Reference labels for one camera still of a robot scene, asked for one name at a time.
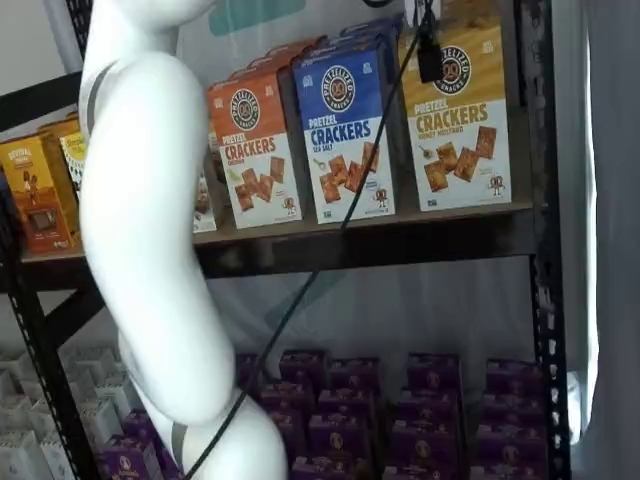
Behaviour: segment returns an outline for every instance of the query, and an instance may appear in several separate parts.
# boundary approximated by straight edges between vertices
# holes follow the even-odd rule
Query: black cable
[[[387,102],[384,106],[384,111],[382,112],[380,126],[378,127],[378,132],[376,133],[375,141],[373,142],[373,148],[371,149],[371,154],[369,155],[369,159],[367,160],[367,163],[365,165],[362,178],[358,183],[358,189],[356,190],[356,195],[353,201],[351,202],[351,206],[349,207],[349,211],[347,212],[347,215],[344,217],[342,224],[340,224],[340,229],[338,230],[338,233],[340,235],[343,235],[344,232],[346,231],[347,225],[351,221],[353,212],[356,208],[356,205],[358,204],[358,200],[360,199],[360,195],[362,195],[364,184],[367,180],[367,176],[369,175],[369,171],[371,170],[371,164],[373,163],[374,157],[378,153],[378,147],[380,146],[380,140],[382,139],[384,126],[386,124],[387,117],[389,116],[389,111],[391,110],[391,104],[393,103],[393,98],[395,97],[396,92],[398,91],[398,87],[400,86],[400,82],[402,81],[402,75],[404,74],[404,71],[407,69],[407,65],[409,64],[411,55],[413,55],[413,51],[416,49],[416,45],[418,43],[418,38],[420,36],[421,30],[427,24],[432,27],[431,9],[426,11],[424,16],[422,17],[422,21],[420,22],[420,25],[416,30],[416,34],[413,37],[411,45],[409,46],[409,50],[407,51],[407,56],[402,61],[402,65],[400,66],[400,71],[398,72],[398,76],[393,82],[393,86],[391,87],[391,91],[389,92],[389,97],[387,98]],[[198,460],[193,465],[191,470],[185,475],[184,480],[193,479],[193,476],[196,474],[197,470],[202,466],[202,464],[207,459],[209,454],[213,451],[215,446],[218,444],[218,442],[222,438],[222,435],[224,435],[224,432],[226,432],[227,428],[229,428],[229,425],[231,425],[233,418],[236,416],[236,413],[238,413],[238,410],[240,410],[240,407],[242,406],[242,402],[244,402],[245,398],[247,398],[247,392],[253,388],[259,373],[264,369],[267,361],[267,357],[271,353],[271,350],[273,350],[273,347],[275,346],[283,330],[289,323],[289,320],[291,320],[291,317],[296,311],[296,308],[298,308],[298,305],[304,298],[305,294],[307,293],[311,285],[313,285],[313,282],[316,280],[319,274],[320,274],[319,269],[316,269],[314,272],[312,272],[307,278],[307,281],[304,283],[302,288],[300,288],[300,290],[296,294],[295,298],[293,299],[293,302],[291,303],[291,306],[287,309],[284,316],[282,317],[282,320],[278,324],[278,327],[276,328],[275,332],[271,336],[269,343],[260,354],[260,357],[258,357],[258,360],[256,361],[253,367],[253,371],[251,372],[251,377],[249,378],[249,381],[245,385],[243,391],[240,393],[240,396],[234,402],[233,406],[231,407],[231,410],[229,410],[229,413],[227,414],[227,417],[222,422],[222,425],[220,425],[220,428],[214,435],[213,439],[211,440],[207,448],[204,450],[204,452],[202,452],[202,455],[200,455],[200,458],[198,458]]]

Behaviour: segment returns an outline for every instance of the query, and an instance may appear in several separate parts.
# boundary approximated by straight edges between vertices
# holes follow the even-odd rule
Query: pretzel crackers box
[[[295,67],[318,223],[340,222],[355,197],[388,95],[385,42],[335,47]],[[384,127],[353,219],[395,213]]]
[[[236,226],[302,219],[304,145],[289,59],[209,90]]]
[[[400,39],[404,58],[412,33]],[[423,211],[509,203],[511,173],[499,18],[440,36],[444,79],[423,84],[417,55],[402,77]]]

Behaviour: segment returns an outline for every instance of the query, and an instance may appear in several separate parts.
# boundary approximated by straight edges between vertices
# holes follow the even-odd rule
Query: orange cracker box
[[[0,161],[29,250],[46,253],[79,243],[78,203],[51,132],[0,144]]]
[[[302,219],[306,155],[288,62],[237,72],[209,89],[238,228]]]

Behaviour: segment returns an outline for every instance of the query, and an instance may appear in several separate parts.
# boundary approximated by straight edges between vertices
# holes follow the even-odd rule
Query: honey mustard pretzel crackers box
[[[403,58],[412,33],[400,39]],[[441,32],[444,79],[423,84],[416,54],[402,77],[422,211],[511,202],[500,19]]]

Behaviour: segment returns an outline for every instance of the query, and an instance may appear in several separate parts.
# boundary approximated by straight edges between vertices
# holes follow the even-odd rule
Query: brand logo
[[[322,77],[322,99],[332,112],[344,112],[353,103],[356,84],[351,72],[340,65],[331,67]]]
[[[231,118],[241,130],[253,130],[260,121],[260,104],[247,89],[240,89],[231,98]]]
[[[463,91],[471,79],[471,59],[460,47],[442,49],[444,78],[434,85],[445,95],[456,95]]]

